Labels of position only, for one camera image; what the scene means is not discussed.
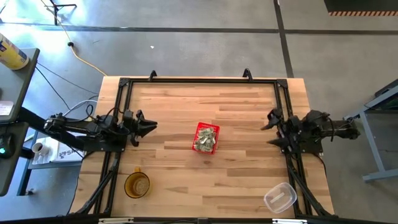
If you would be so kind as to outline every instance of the butcher block tabletop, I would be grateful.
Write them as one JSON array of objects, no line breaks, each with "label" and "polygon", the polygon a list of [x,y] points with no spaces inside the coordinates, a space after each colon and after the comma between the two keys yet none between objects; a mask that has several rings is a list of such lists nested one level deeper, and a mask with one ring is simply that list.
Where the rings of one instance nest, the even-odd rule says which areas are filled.
[{"label": "butcher block tabletop", "polygon": [[[96,114],[106,114],[114,107],[119,79],[104,77]],[[287,81],[293,113],[303,118],[310,111],[304,80]],[[142,110],[145,118],[157,121],[158,126],[140,140],[139,147],[127,142],[121,155],[112,217],[294,217],[292,207],[274,214],[263,200],[274,186],[289,183],[284,155],[278,147],[266,143],[277,137],[276,130],[260,131],[275,107],[270,84],[135,83],[130,110]],[[192,150],[199,122],[220,127],[213,155]],[[95,152],[83,161],[70,212],[81,208],[98,186],[103,158],[103,152]],[[309,189],[333,213],[322,163],[313,155],[303,154],[303,164]],[[151,184],[149,194],[139,199],[128,197],[124,191],[126,178],[135,167],[148,175]],[[108,188],[102,209],[107,198]]]}]

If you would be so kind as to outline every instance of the clear plastic container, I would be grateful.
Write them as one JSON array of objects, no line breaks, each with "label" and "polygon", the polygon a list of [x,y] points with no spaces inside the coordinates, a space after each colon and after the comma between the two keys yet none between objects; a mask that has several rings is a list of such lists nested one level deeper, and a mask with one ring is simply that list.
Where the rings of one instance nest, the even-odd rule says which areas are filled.
[{"label": "clear plastic container", "polygon": [[269,210],[280,213],[288,209],[297,200],[297,194],[288,183],[276,185],[264,196],[264,202]]}]

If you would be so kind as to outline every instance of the concrete floor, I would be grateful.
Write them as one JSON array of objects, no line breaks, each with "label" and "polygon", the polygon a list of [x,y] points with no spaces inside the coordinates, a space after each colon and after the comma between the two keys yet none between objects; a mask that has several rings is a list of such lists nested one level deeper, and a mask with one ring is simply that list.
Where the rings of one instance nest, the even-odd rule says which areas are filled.
[{"label": "concrete floor", "polygon": [[[73,1],[64,8],[66,24],[99,27],[227,27],[276,29],[272,0],[121,0]],[[323,1],[280,0],[286,29],[397,30],[398,17],[329,17]],[[3,22],[51,25],[51,14],[40,1],[9,0]],[[62,31],[38,26],[1,24],[0,32],[20,48],[40,49],[39,62],[79,85],[99,92],[102,74],[79,62]],[[220,34],[173,32],[69,32],[79,54],[108,75],[286,77],[279,34]],[[359,108],[373,93],[397,78],[396,35],[287,35],[295,77],[304,78],[310,105],[332,118]],[[72,106],[93,94],[77,89],[41,69]],[[35,74],[24,106],[42,117],[66,107]],[[84,109],[72,114],[85,115]],[[398,178],[365,184],[362,175],[376,171],[364,134],[355,141],[323,142],[333,206],[337,215],[398,223]],[[398,153],[385,155],[394,166]],[[35,170],[28,188],[37,194],[15,197],[21,177],[19,164],[0,220],[65,215],[76,187],[79,167]]]}]

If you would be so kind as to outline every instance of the red basket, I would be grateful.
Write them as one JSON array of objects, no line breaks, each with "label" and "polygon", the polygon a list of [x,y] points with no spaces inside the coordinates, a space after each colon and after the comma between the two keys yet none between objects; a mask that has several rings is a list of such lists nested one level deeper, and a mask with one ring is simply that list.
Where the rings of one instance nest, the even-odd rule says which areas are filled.
[{"label": "red basket", "polygon": [[[203,128],[214,128],[214,132],[216,133],[216,144],[214,144],[213,146],[213,150],[211,152],[203,152],[201,150],[196,150],[195,149],[195,141],[198,139],[198,132],[199,130],[203,129]],[[213,155],[216,152],[216,148],[217,148],[217,140],[218,140],[218,136],[220,135],[220,127],[217,125],[212,125],[212,124],[206,124],[206,123],[202,123],[199,122],[198,123],[198,127],[197,127],[197,131],[195,133],[195,137],[193,138],[193,144],[192,144],[192,150],[196,151],[196,152],[201,152],[201,153],[205,153],[205,154],[211,154]]]}]

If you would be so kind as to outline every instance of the spray can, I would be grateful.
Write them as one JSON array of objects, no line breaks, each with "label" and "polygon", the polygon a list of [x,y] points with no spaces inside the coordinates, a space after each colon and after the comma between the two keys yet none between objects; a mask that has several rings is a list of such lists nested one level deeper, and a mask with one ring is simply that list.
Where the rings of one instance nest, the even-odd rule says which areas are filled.
[{"label": "spray can", "polygon": [[27,65],[29,57],[0,34],[0,62],[11,70],[18,70]]}]

